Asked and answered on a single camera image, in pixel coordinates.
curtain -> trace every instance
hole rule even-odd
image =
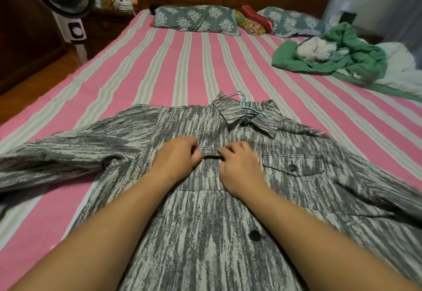
[[[384,42],[402,42],[422,69],[422,0],[396,0],[377,25]]]

pink striped bed sheet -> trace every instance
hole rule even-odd
[[[133,104],[206,105],[219,91],[241,90],[248,100],[274,99],[284,115],[422,189],[420,103],[274,68],[283,39],[272,35],[182,33],[151,28],[152,19],[140,12],[87,65],[0,127],[0,153]],[[91,175],[10,198],[16,206],[0,222],[0,290],[66,236],[95,181]]]

black label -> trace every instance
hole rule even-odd
[[[246,113],[246,117],[248,117],[249,119],[253,119],[257,116],[257,113]]]

gray patterned jacket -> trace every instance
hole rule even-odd
[[[77,225],[133,185],[163,141],[196,136],[203,160],[157,209],[120,289],[306,289],[272,236],[219,180],[217,148],[247,140],[278,194],[422,284],[422,194],[323,132],[282,116],[273,101],[245,105],[261,113],[247,117],[223,93],[208,106],[136,105],[25,143],[0,156],[0,192],[103,170]]]

person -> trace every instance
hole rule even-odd
[[[229,143],[219,152],[224,187],[267,227],[310,290],[419,290],[383,260],[277,195],[247,142]],[[11,290],[115,290],[158,204],[201,159],[194,137],[166,142],[150,171],[74,229]]]

